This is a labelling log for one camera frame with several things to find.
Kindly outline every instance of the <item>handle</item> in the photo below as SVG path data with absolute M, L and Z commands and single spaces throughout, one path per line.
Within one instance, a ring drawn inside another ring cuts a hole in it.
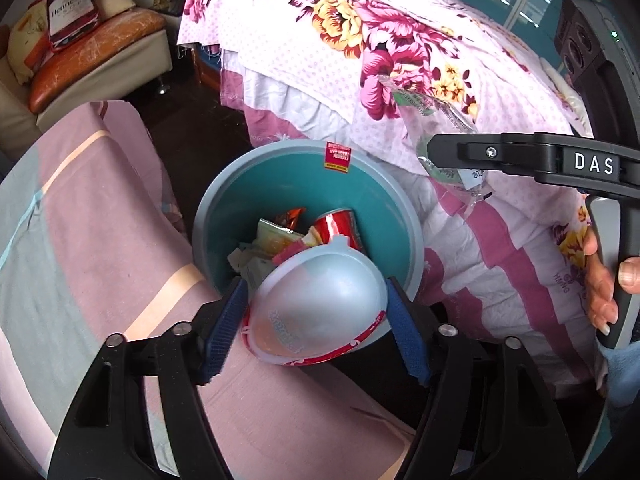
M 609 335 L 598 331 L 598 340 L 606 348 L 626 348 L 638 321 L 640 294 L 622 290 L 617 275 L 620 262 L 640 256 L 640 205 L 597 196 L 589 196 L 586 205 L 598 239 L 598 256 L 614 277 L 613 299 L 618 305 L 618 321 L 609 325 Z

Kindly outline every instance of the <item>screw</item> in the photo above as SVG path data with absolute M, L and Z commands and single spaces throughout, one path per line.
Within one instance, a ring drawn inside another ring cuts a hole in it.
M 517 337 L 510 336 L 504 340 L 504 343 L 511 348 L 511 350 L 522 348 L 522 342 Z
M 438 332 L 440 332 L 444 337 L 453 337 L 458 335 L 458 329 L 453 325 L 440 325 L 438 327 Z
M 122 334 L 111 334 L 105 343 L 109 348 L 115 348 L 116 346 L 121 345 L 123 341 L 124 338 L 122 337 Z
M 191 323 L 187 323 L 186 321 L 180 322 L 171 330 L 175 335 L 187 335 L 191 332 Z

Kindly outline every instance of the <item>dark floor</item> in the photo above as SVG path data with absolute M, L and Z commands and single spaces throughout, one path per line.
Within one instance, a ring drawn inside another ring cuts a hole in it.
M 174 60 L 174 70 L 165 82 L 170 86 L 165 95 L 156 95 L 158 84 L 152 82 L 127 100 L 137 108 L 149 129 L 191 235 L 193 219 L 207 187 L 251 145 L 242 114 L 221 106 L 217 92 L 198 85 L 190 57 Z M 390 333 L 332 364 L 391 413 L 417 427 L 427 391 L 406 373 Z M 602 410 L 602 400 L 594 393 L 559 401 L 557 405 L 579 460 Z

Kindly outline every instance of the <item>trash can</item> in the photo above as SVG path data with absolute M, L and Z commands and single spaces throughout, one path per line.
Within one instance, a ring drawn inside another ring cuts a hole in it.
M 239 242 L 255 238 L 260 218 L 273 219 L 305 207 L 300 225 L 323 213 L 350 208 L 367 255 L 383 276 L 395 276 L 412 300 L 424 270 L 417 214 L 400 185 L 365 154 L 352 152 L 347 173 L 324 167 L 326 143 L 281 140 L 255 148 L 227 166 L 211 183 L 193 227 L 196 266 L 224 292 L 236 275 L 226 257 Z M 385 321 L 367 343 L 384 333 Z

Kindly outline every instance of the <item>red sticker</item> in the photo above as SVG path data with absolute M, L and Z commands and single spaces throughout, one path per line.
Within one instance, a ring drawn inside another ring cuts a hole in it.
M 324 167 L 328 170 L 341 171 L 347 173 L 349 171 L 349 163 L 351 161 L 351 148 L 347 148 L 335 142 L 328 142 L 324 150 Z

